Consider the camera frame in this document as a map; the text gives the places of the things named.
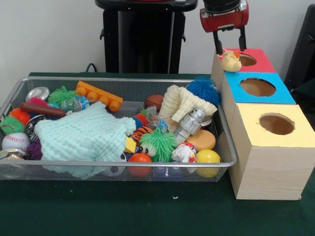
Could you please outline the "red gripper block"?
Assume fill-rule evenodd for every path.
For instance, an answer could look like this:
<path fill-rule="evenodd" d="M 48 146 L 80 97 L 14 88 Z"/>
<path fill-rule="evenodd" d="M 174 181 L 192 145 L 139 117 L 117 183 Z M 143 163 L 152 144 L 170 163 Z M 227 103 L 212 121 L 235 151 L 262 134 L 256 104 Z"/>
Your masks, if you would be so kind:
<path fill-rule="evenodd" d="M 211 12 L 206 8 L 200 10 L 200 21 L 205 32 L 213 32 L 216 53 L 223 54 L 221 41 L 218 37 L 219 30 L 240 30 L 239 48 L 240 51 L 247 49 L 245 25 L 249 20 L 249 4 L 246 0 L 240 0 L 235 8 L 225 12 Z"/>

